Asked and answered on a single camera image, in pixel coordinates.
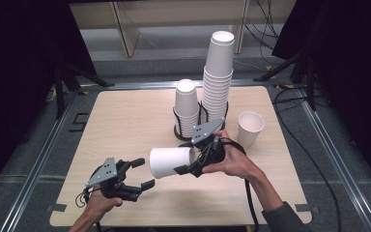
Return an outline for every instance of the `wooden table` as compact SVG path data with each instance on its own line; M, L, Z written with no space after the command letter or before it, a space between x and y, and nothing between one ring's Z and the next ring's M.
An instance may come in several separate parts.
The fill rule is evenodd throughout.
M202 89L198 88L202 99ZM184 142L173 133L175 89L109 91L99 94L82 135L57 203L67 205L65 212L53 212L53 226L71 226L83 212L74 199L84 189L93 171L107 157L117 160L145 158L146 164L128 170L125 184L140 186L153 179L149 154L154 147L177 147ZM246 149L260 166L284 201L295 209L306 204L300 181L284 136L264 87L232 87L229 92L226 128L237 140L238 117L244 111L261 114L266 126L254 145ZM253 192L260 223L262 207ZM310 212L299 212L303 222ZM156 180L156 186L105 215L109 226L191 226L253 224L243 179L223 173L170 176Z

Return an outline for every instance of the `floor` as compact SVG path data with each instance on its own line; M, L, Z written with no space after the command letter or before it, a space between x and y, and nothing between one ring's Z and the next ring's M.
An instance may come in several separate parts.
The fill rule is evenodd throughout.
M261 33L252 26L249 28L261 38ZM274 25L274 28L278 32L282 25ZM98 75L116 83L108 90L120 90L172 87L173 81L182 78L201 84L210 36L214 31L227 29L228 26L142 28L131 58L124 56L116 30L81 33ZM274 38L264 39L267 44L275 44ZM280 87L291 84L292 67L269 81L252 80L266 73L267 67L281 62L245 29L242 53L235 56L233 85L265 86L272 101L278 102L275 110L281 115L281 128L312 210L309 227L314 231L371 231L371 169L329 104L323 87L317 85L317 110L310 112L307 103L299 99L303 94L301 89L280 94L283 91ZM65 89L68 107L60 120L55 119L55 97L48 96L40 118L25 134L25 141L19 144L2 171L0 231L68 231L66 227L50 225L50 212L82 134L78 131L81 125L74 120L78 117L79 122L87 121L96 95L104 90L85 78L79 81L82 92L69 93ZM324 141L326 136L317 132L318 122L315 121L322 124L328 142ZM166 230L170 228L123 228L119 231ZM188 228L187 231L229 230L213 227ZM260 231L270 230L262 225Z

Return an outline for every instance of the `black wire cup holder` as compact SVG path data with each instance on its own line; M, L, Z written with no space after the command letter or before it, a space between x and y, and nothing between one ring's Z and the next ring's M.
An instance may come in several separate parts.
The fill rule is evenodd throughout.
M206 109L206 107L204 107L203 101L201 101L201 103L199 103L199 105L200 105L200 115L198 117L198 125L208 123L209 122L209 111ZM225 109L224 118L227 118L228 107L229 107L229 104L227 102L227 107ZM221 129L222 130L225 129L225 122L222 124Z
M201 105L202 105L202 104L200 104L200 102L197 102L197 104L198 104L198 112L197 112L197 113L198 113L198 119L197 119L197 125L199 125L199 124L200 124ZM173 107L173 113L174 113L174 116L176 117L177 122L179 122L179 132L180 132L180 133L177 132L177 126L174 125L174 135L176 135L176 137L177 137L178 139L182 140L182 141L191 141L191 137L184 137L184 136L183 136L183 130L182 130L183 126L182 126L182 121L181 121L181 119L180 119L180 116L176 113L176 110L174 109L174 107Z

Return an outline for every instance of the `sleeve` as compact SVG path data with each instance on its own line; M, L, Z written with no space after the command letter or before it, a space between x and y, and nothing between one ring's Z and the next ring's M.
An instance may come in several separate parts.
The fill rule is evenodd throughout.
M298 215L294 212L291 206L284 202L280 208L264 212L263 216L268 223L271 231L280 232L309 232L312 231L307 225L303 224Z

